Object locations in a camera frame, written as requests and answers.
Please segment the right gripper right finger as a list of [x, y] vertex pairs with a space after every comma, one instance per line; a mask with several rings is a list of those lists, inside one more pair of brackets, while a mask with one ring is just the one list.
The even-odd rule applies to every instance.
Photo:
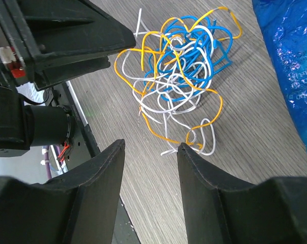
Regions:
[[307, 177], [251, 184], [185, 143], [177, 162], [189, 243], [307, 243]]

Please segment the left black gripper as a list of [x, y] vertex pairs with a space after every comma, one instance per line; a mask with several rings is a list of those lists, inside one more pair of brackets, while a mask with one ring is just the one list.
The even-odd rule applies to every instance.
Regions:
[[45, 90], [110, 67], [133, 33], [91, 1], [0, 1], [0, 82]]

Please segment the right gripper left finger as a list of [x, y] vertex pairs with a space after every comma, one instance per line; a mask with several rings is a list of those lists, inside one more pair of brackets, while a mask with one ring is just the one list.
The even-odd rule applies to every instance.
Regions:
[[0, 176], [0, 243], [111, 243], [124, 162], [119, 139], [44, 184]]

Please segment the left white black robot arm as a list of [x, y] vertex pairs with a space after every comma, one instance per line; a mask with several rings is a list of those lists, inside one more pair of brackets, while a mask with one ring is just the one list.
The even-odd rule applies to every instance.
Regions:
[[71, 102], [51, 106], [54, 88], [135, 44], [91, 1], [0, 1], [0, 157], [68, 141], [76, 114]]

